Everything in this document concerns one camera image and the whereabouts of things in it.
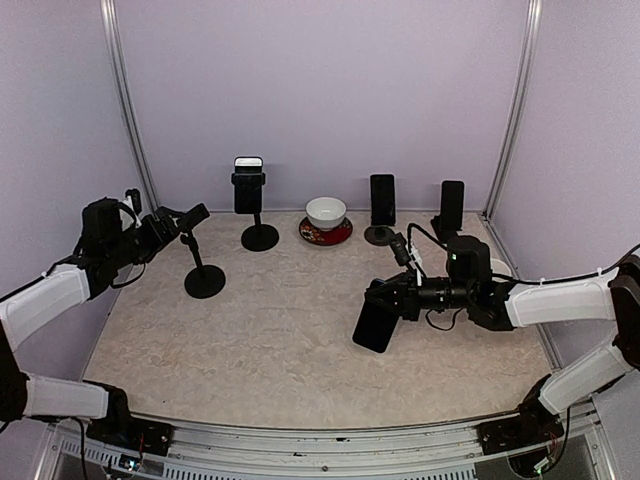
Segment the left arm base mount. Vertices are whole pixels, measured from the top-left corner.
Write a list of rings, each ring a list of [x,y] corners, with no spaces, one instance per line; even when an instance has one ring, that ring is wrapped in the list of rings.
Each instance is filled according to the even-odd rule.
[[[174,428],[164,422],[131,417],[125,420],[91,420],[87,436],[108,445],[136,451],[139,454],[166,456]]]

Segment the black phone blue edge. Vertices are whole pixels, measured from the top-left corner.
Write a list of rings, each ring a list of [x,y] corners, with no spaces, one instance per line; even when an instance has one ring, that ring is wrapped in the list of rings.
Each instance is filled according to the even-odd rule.
[[[399,316],[366,300],[356,323],[352,341],[375,353],[384,353]]]

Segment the tall black phone stand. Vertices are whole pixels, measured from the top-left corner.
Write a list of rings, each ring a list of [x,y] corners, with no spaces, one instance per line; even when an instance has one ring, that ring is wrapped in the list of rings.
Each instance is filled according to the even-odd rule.
[[[272,225],[264,224],[261,213],[239,214],[252,215],[254,224],[245,229],[241,235],[242,246],[252,252],[263,252],[273,248],[279,241],[279,233]]]
[[[211,298],[220,293],[226,284],[226,276],[221,268],[203,263],[193,233],[194,228],[209,216],[206,206],[200,203],[187,211],[178,222],[180,241],[189,248],[195,262],[195,267],[184,279],[184,287],[186,293],[196,299]]]

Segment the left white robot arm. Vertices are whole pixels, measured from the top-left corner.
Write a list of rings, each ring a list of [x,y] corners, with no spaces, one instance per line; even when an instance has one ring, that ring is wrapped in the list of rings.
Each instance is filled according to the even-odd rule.
[[[160,207],[141,213],[138,192],[102,198],[82,211],[80,238],[71,255],[36,280],[1,299],[1,420],[24,417],[83,417],[100,424],[121,445],[133,443],[140,424],[126,394],[113,386],[27,373],[15,358],[18,347],[62,313],[119,288],[129,266],[145,266],[179,234],[182,213]]]

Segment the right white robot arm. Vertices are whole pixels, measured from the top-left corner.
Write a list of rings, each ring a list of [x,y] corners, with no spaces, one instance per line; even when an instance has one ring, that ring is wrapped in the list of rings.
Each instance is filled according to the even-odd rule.
[[[386,351],[399,320],[445,310],[463,310],[494,332],[564,321],[615,322],[611,338],[541,380],[519,405],[511,423],[518,442],[535,442],[549,429],[550,417],[638,369],[639,258],[633,253],[590,274],[533,282],[493,272],[488,245],[473,236],[447,241],[444,277],[426,276],[406,245],[402,235],[390,243],[405,272],[374,280],[365,291],[352,340],[370,351]]]

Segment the black phone white edge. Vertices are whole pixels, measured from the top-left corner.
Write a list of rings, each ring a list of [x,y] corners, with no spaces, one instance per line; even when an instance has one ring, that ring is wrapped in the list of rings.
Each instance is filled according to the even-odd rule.
[[[237,214],[258,214],[262,211],[262,187],[266,175],[260,157],[237,157],[232,173],[234,210]]]

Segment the tall black phone stand front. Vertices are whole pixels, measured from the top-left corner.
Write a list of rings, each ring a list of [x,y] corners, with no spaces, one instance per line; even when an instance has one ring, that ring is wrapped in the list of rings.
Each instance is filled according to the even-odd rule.
[[[239,214],[252,215],[254,224],[245,229],[241,235],[242,246],[252,252],[263,252],[273,248],[279,241],[279,233],[272,225],[264,224],[261,213]]]

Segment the small round-base phone stand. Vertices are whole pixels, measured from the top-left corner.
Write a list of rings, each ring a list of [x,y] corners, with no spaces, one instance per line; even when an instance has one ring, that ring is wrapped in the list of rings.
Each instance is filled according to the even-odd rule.
[[[364,231],[365,240],[374,246],[389,246],[396,233],[388,226],[369,226]]]

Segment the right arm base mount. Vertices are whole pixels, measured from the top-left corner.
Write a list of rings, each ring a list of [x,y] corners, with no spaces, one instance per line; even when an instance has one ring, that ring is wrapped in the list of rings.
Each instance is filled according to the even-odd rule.
[[[523,411],[513,417],[480,423],[477,432],[484,455],[541,444],[565,433],[559,416],[545,409]]]

